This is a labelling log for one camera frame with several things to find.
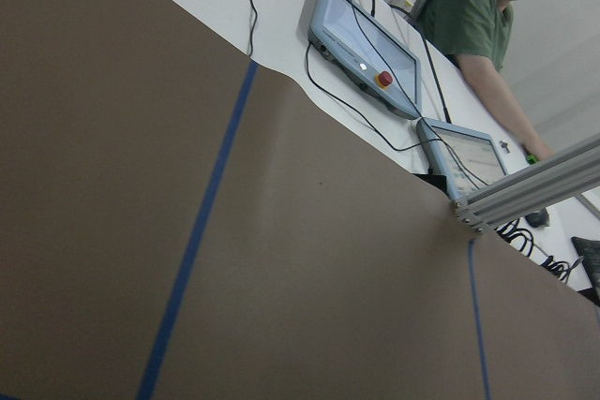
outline blue tape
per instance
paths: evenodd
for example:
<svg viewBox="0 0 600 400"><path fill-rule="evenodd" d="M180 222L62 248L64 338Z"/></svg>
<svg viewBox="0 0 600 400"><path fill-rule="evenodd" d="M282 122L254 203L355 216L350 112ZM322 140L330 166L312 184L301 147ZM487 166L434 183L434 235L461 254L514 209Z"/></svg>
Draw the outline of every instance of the blue tape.
<svg viewBox="0 0 600 400"><path fill-rule="evenodd" d="M187 243L186 253L184 254L181 265L179 266L177 277L175 278L171 297L169 298L165 314L160 322L157 338L143 374L142 384L138 390L138 400L148 400L154 393L158 375L160 373L160 367L162 366L171 334L173 333L174 324L177 321L177 315L179 313L181 303L183 302L194 260L196 259L198 249L203 239L204 231L206 230L208 217L211 213L213 203L215 202L215 197L217 196L218 187L223 177L223 172L225 171L229 153L233 146L233 139L235 138L235 133L239 127L242 113L244 112L244 107L248 101L248 95L257 69L258 65L254 61L250 60L246 77L244 78L242 88L238 95L237 101L235 102L232 117L227 126L225 137L221 143L221 148L218 152L217 160L215 161L215 166L213 167L213 171L211 173L210 182L204 192L200 211L198 212L198 216L196 217L196 221L194 223L194 228L192 229L189 241Z"/></svg>
<svg viewBox="0 0 600 400"><path fill-rule="evenodd" d="M479 313L479 297L477 295L477 281L475 280L475 269L473 264L473 249L475 240L469 242L469 274L471 276L472 309L475 314L475 325L477 327L477 344L479 345L479 361L481 363L481 376L484 383L484 392L486 400L491 400L491 390L489 388L488 360L486 358L486 348L484 345L484 333L481 325L481 315Z"/></svg>

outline green object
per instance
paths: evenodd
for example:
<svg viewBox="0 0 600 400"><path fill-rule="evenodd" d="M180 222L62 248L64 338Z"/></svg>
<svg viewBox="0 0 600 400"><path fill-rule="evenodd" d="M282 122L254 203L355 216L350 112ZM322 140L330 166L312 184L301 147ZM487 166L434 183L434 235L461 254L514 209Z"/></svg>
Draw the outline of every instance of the green object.
<svg viewBox="0 0 600 400"><path fill-rule="evenodd" d="M489 58L500 70L510 39L513 9L498 10L496 0L429 0L419 27L446 56L466 53Z"/></svg>

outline white table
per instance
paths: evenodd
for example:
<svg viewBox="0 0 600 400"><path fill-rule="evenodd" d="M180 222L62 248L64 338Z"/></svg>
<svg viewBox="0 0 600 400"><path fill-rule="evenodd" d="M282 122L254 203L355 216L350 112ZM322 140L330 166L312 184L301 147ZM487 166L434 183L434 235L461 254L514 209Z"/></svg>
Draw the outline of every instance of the white table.
<svg viewBox="0 0 600 400"><path fill-rule="evenodd" d="M227 39L237 49L248 52L250 5L248 0L173 0L198 18L216 33ZM356 0L370 9L371 0ZM305 51L308 45L307 31L315 0L254 0L259 19L254 33L252 58L262 66L272 68L293 78L324 112L334 117L353 133L369 142L406 170L425 173L428 163L419 148L398 153L364 121L348 108L330 98L308 79L305 71ZM387 30L405 43L422 63L423 110L426 117L443 120L443 110L427 54L420 35L412 29L383 0L376 0L376 18ZM526 167L518 143L495 120L473 95L462 80L458 70L432 46L430 51L444 91L453 123L487 132L497 143L508 142L510 153L502 151L505 167L514 172ZM389 112L375 99L362 93L343 73L311 50L310 70L313 77L324 87L342 97L361 111L396 147L417 143L415 122L407 121ZM578 215L582 207L572 201L550 207L551 227L534 230L535 240L555 259L573 261L577 258L565 232L562 216ZM545 257L535 251L532 259L542 262ZM585 289L590 286L582 268L572 274L569 286Z"/></svg>

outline white wall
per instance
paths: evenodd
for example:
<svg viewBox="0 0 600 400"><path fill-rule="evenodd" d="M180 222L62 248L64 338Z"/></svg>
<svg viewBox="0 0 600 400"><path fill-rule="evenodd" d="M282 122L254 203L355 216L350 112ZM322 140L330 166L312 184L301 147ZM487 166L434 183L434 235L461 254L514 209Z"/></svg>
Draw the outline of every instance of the white wall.
<svg viewBox="0 0 600 400"><path fill-rule="evenodd" d="M520 0L503 75L556 150L597 133L598 0Z"/></svg>

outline computer mouse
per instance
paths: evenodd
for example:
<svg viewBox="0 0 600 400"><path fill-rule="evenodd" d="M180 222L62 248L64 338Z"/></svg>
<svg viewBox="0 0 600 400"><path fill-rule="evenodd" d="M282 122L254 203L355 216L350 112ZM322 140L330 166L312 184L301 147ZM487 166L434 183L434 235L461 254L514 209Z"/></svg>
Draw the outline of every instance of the computer mouse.
<svg viewBox="0 0 600 400"><path fill-rule="evenodd" d="M546 208L542 208L539 211L526 215L525 220L535 229L550 226L550 216L548 215L548 210Z"/></svg>

